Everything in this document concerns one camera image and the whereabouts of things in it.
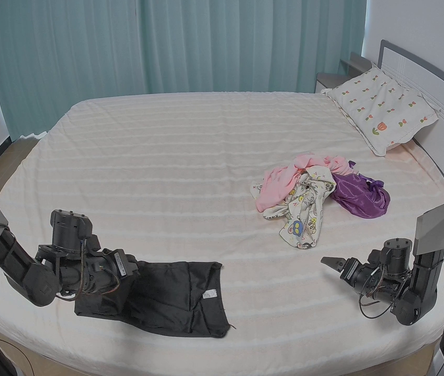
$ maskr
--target curtain fold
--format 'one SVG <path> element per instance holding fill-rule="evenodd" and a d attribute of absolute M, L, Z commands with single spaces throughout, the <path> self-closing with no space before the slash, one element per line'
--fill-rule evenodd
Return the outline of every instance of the curtain fold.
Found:
<path fill-rule="evenodd" d="M 12 139 L 91 98 L 313 92 L 360 53 L 366 0 L 0 0 L 0 105 Z"/>

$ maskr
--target bed sheet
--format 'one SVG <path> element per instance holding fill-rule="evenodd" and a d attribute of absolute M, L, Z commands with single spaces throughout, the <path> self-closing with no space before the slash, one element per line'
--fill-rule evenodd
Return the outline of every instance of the bed sheet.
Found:
<path fill-rule="evenodd" d="M 332 199 L 318 245 L 290 247 L 283 219 L 263 219 L 249 192 L 296 154 L 342 155 L 391 195 L 385 216 L 361 219 Z M 31 254 L 50 244 L 50 212 L 87 215 L 102 247 L 149 262 L 219 261 L 231 329 L 223 339 L 154 335 L 77 317 L 73 304 L 38 308 L 0 272 L 0 332 L 85 372 L 125 375 L 340 375 L 438 339 L 436 306 L 418 323 L 362 316 L 357 296 L 323 256 L 364 261 L 417 216 L 444 202 L 432 160 L 408 143 L 376 157 L 330 99 L 299 93 L 124 96 L 76 104 L 0 193 L 0 209 Z M 383 305 L 366 309 L 370 314 Z"/>

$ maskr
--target pink clothing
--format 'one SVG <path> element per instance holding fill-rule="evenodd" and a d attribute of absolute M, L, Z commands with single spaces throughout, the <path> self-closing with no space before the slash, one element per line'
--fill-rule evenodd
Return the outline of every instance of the pink clothing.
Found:
<path fill-rule="evenodd" d="M 262 189 L 256 199 L 256 208 L 262 213 L 281 202 L 293 189 L 302 170 L 310 166 L 325 166 L 334 174 L 347 175 L 356 172 L 349 166 L 344 157 L 320 157 L 314 154 L 301 154 L 287 167 L 276 167 L 271 172 L 265 172 Z"/>

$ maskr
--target wooden floor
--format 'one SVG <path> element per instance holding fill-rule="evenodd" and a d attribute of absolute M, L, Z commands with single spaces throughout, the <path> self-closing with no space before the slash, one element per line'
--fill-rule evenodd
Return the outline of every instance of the wooden floor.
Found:
<path fill-rule="evenodd" d="M 8 181 L 8 179 L 20 165 L 22 160 L 25 159 L 25 157 L 37 143 L 38 140 L 34 137 L 22 138 L 12 143 L 5 153 L 1 155 L 0 191 L 6 184 L 6 181 Z M 0 339 L 6 341 L 6 343 L 0 341 L 1 349 L 17 364 L 18 367 L 22 369 L 25 376 L 82 376 L 87 374 L 74 371 L 48 358 L 45 358 L 43 355 L 25 348 L 2 334 L 0 334 Z M 345 376 L 424 376 L 429 368 L 433 351 L 434 344 L 431 344 L 405 358 L 389 361 L 375 367 L 370 367 L 363 371 L 350 373 Z M 24 354 L 31 362 L 34 373 L 31 371 L 31 366 L 24 357 Z"/>

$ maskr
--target floral pillowcase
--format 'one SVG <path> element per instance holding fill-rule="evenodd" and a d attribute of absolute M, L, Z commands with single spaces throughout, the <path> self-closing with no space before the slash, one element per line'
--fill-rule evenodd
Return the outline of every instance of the floral pillowcase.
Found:
<path fill-rule="evenodd" d="M 326 92 L 377 156 L 408 142 L 438 120 L 420 93 L 402 87 L 379 68 Z"/>

